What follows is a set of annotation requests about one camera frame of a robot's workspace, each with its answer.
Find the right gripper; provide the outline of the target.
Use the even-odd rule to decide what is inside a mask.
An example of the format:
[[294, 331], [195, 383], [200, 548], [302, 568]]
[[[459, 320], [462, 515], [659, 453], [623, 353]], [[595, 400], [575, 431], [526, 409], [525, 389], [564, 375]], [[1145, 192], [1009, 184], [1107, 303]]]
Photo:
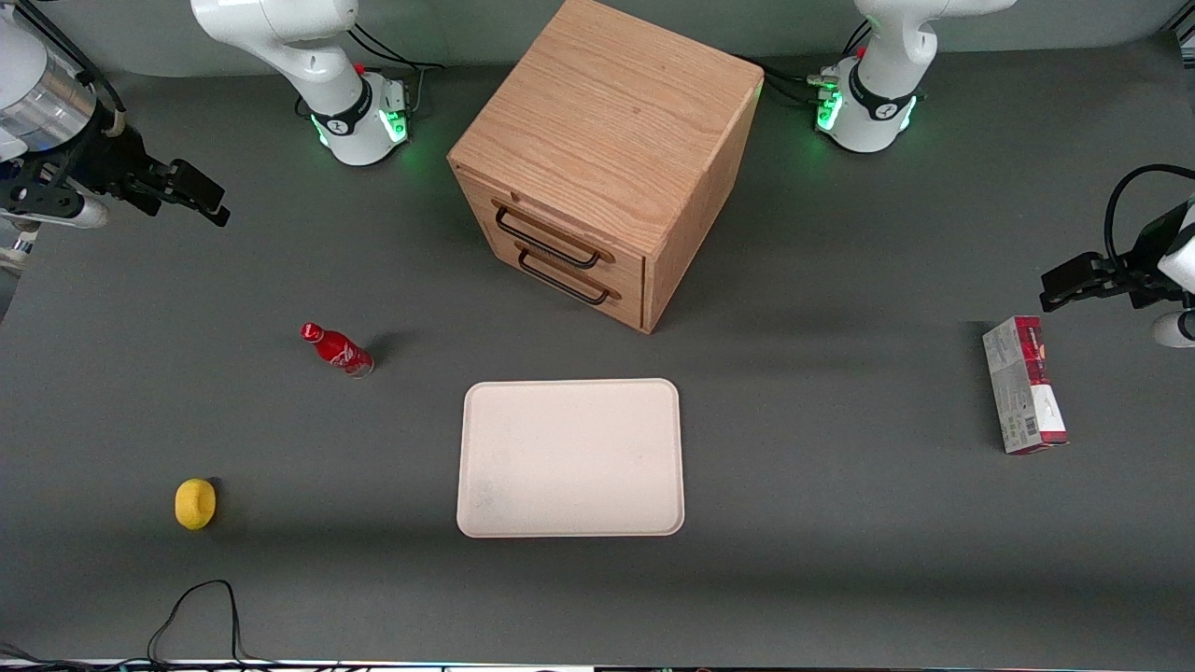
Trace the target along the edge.
[[223, 187], [190, 161], [157, 161], [131, 128], [116, 138], [86, 129], [56, 148], [4, 161], [4, 216], [17, 224], [98, 230], [108, 224], [104, 196], [146, 216], [157, 216], [164, 203], [184, 204], [217, 227], [231, 216]]

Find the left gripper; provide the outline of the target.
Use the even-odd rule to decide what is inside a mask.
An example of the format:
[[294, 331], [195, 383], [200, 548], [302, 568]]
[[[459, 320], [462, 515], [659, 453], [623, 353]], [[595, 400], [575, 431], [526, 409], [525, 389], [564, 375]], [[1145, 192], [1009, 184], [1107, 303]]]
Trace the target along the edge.
[[1042, 310], [1050, 314], [1068, 303], [1105, 299], [1128, 292], [1132, 305], [1136, 308], [1160, 301], [1182, 303], [1181, 310], [1156, 318], [1151, 332], [1162, 347], [1191, 348], [1191, 201], [1177, 204], [1144, 226], [1127, 253], [1119, 253], [1115, 245], [1117, 204], [1117, 201], [1111, 201], [1107, 207], [1107, 253], [1117, 281], [1107, 281], [1105, 256], [1097, 252], [1079, 253], [1050, 271], [1042, 273]]

